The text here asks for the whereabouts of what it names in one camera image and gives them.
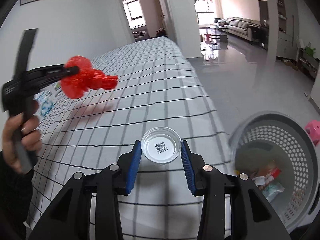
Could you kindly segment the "person's left hand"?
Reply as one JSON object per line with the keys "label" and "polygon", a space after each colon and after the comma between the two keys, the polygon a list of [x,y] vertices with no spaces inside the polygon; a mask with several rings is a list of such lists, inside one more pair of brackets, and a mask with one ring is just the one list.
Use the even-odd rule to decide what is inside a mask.
{"label": "person's left hand", "polygon": [[3,159],[18,174],[23,174],[23,171],[20,160],[15,153],[12,141],[13,133],[20,129],[23,134],[21,143],[24,148],[28,151],[39,152],[42,142],[41,133],[37,130],[38,126],[39,119],[35,114],[28,121],[23,122],[23,113],[9,117],[4,125],[2,132]]}

